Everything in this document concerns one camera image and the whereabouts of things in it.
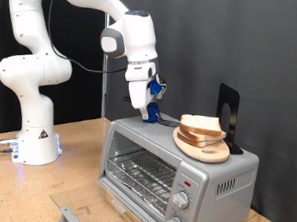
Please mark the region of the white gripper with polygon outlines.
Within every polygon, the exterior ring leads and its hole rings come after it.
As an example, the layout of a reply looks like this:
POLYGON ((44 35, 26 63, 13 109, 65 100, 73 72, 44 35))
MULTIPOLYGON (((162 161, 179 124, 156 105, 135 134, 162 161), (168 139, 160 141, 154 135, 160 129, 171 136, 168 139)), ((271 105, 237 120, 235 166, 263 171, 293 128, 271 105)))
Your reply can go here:
POLYGON ((151 88, 148 84, 153 80, 153 77, 140 80, 137 78, 128 78, 129 96, 134 108, 138 108, 141 113, 142 120, 148 120, 148 104, 153 100, 154 95, 151 94, 151 88))

